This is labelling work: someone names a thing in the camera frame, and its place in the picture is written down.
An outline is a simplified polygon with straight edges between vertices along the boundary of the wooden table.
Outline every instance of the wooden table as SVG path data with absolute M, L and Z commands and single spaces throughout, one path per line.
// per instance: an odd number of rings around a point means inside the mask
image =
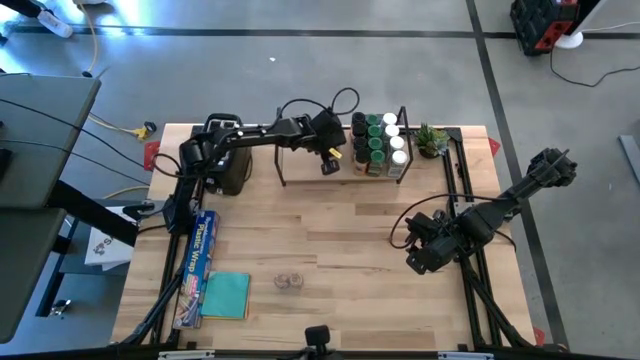
M 191 127 L 168 124 L 160 151 L 177 156 Z M 485 127 L 461 129 L 474 193 L 499 194 Z M 321 324 L 331 329 L 330 346 L 343 350 L 451 350 L 471 344 L 459 266 L 451 263 L 419 276 L 405 264 L 407 254 L 386 241 L 406 207 L 446 193 L 441 159 L 416 156 L 400 185 L 324 181 L 282 187 L 273 154 L 271 146 L 253 149 L 253 174 L 240 195 L 208 194 L 204 200 L 205 208 L 221 215 L 213 268 L 251 274 L 248 319 L 204 320 L 201 329 L 182 331 L 182 345 L 197 341 L 199 348 L 217 350 L 298 350 L 305 346 L 304 329 Z M 159 164 L 171 169 L 168 161 Z M 166 199 L 174 184 L 175 179 L 154 172 L 149 198 Z M 434 200 L 416 210 L 430 215 L 444 208 L 445 200 Z M 156 217 L 143 226 L 161 222 Z M 501 230 L 509 233 L 506 227 Z M 404 227 L 399 229 L 396 241 L 406 234 Z M 164 229 L 138 238 L 114 341 L 126 337 L 156 300 L 168 242 Z M 497 236 L 485 250 L 497 303 L 522 336 L 534 342 L 512 245 Z M 302 290 L 283 292 L 274 286 L 274 276 L 287 272 L 304 276 Z M 477 302 L 489 341 L 486 312 Z M 173 310 L 170 304 L 164 336 Z

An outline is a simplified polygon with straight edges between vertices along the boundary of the white base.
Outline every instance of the white base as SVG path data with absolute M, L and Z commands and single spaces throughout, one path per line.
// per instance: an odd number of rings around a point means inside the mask
M 555 46 L 560 49 L 575 49 L 582 44 L 583 40 L 584 36 L 581 32 L 573 34 L 572 36 L 562 35 L 560 39 L 556 41 Z

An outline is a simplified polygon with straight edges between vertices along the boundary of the succulent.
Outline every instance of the succulent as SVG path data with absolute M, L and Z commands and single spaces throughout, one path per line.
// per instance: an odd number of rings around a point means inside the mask
M 438 130 L 425 123 L 420 125 L 420 129 L 415 134 L 415 143 L 418 149 L 431 156 L 444 155 L 447 151 L 449 135 L 443 130 Z

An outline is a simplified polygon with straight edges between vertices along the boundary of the concrete floor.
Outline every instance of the concrete floor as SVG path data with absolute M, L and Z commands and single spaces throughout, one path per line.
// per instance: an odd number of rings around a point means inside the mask
M 512 31 L 510 2 L 475 0 L 484 31 Z M 49 6 L 70 23 L 84 24 L 83 14 L 70 1 L 49 1 Z M 337 89 L 353 86 L 366 111 L 405 105 L 413 123 L 486 125 L 490 136 L 501 141 L 465 0 L 192 0 L 190 6 L 171 0 L 111 0 L 88 10 L 94 23 L 103 27 L 94 71 L 104 71 L 103 85 L 93 112 L 123 127 L 147 120 L 162 127 L 204 119 L 211 112 L 235 112 L 248 122 L 269 122 L 276 106 L 292 97 L 329 101 Z M 609 1 L 591 27 L 638 19 L 637 1 Z M 25 25 L 32 23 L 26 20 L 21 23 Z M 195 36 L 197 31 L 188 36 L 146 36 L 144 29 L 127 35 L 123 26 L 461 31 L 469 36 Z M 0 49 L 1 67 L 8 72 L 77 76 L 91 62 L 91 36 L 61 39 L 14 30 Z M 640 26 L 619 31 L 640 32 Z M 570 148 L 569 157 L 579 163 L 571 186 L 540 192 L 531 201 L 571 349 L 640 357 L 640 278 L 632 268 L 640 257 L 640 246 L 633 240 L 640 233 L 634 206 L 640 201 L 640 187 L 617 142 L 619 134 L 640 139 L 635 91 L 640 71 L 612 76 L 587 89 L 554 77 L 548 56 L 526 58 L 514 40 L 485 41 L 520 170 L 524 172 L 529 159 L 544 147 Z M 638 40 L 587 40 L 579 49 L 557 51 L 554 59 L 559 72 L 586 82 L 638 62 Z M 126 146 L 120 150 L 141 158 L 142 144 L 126 135 L 92 123 L 86 128 L 108 141 L 125 137 L 120 140 Z M 75 151 L 140 179 L 150 178 L 91 139 L 81 137 Z M 504 147 L 496 166 L 506 189 L 512 180 Z M 73 158 L 63 179 L 96 198 L 136 185 Z M 550 337 L 520 220 L 514 221 L 513 233 L 534 325 Z M 69 289 L 88 291 L 83 279 L 68 281 Z M 110 326 L 116 306 L 112 301 L 103 305 L 100 316 L 89 311 L 87 321 L 60 325 L 62 330 L 39 347 L 25 331 L 0 346 L 0 353 L 106 344 L 108 331 L 85 331 L 92 321 Z M 25 315 L 21 329 L 28 329 L 31 319 Z

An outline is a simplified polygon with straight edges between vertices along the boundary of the teal napkin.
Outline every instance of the teal napkin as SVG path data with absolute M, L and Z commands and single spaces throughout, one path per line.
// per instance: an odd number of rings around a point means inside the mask
M 205 317 L 244 319 L 249 295 L 249 274 L 212 271 L 200 314 Z

